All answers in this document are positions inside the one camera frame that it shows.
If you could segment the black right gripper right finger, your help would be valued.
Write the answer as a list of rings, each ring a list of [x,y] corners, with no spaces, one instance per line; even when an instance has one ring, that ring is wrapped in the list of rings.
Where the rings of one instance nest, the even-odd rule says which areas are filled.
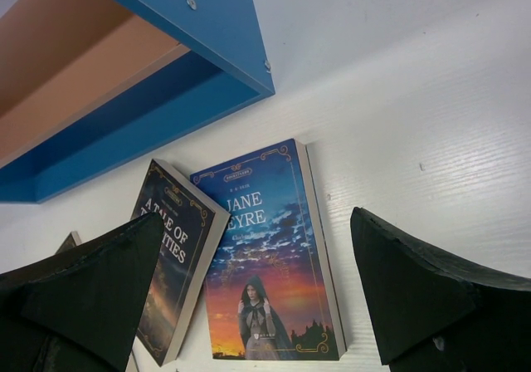
[[[528,371],[530,280],[413,237],[363,208],[353,251],[383,365],[392,371]]]

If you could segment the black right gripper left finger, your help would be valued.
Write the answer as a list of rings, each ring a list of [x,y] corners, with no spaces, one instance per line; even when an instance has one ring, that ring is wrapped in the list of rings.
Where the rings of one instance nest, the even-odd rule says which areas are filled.
[[[162,236],[162,218],[148,213],[3,273],[1,369],[124,371]]]

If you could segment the A Tale of Two Cities book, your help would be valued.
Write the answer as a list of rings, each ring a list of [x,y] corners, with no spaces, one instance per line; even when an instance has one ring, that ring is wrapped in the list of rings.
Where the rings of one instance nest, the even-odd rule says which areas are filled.
[[[178,357],[230,214],[161,159],[151,160],[131,218],[149,213],[163,233],[137,337],[162,367]]]

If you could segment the Jane Eyre book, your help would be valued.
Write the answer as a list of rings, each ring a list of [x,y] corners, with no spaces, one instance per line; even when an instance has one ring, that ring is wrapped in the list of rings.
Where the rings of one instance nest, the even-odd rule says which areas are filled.
[[[191,180],[230,215],[204,281],[213,357],[339,360],[346,343],[306,147],[284,140]]]

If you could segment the Nineteen Eighty-Four book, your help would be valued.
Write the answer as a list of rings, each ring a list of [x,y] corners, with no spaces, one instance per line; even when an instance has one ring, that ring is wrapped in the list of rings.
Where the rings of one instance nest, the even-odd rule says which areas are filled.
[[[79,233],[77,231],[71,231],[57,249],[56,254],[68,251],[74,247],[80,246],[81,244],[82,241],[80,239]]]

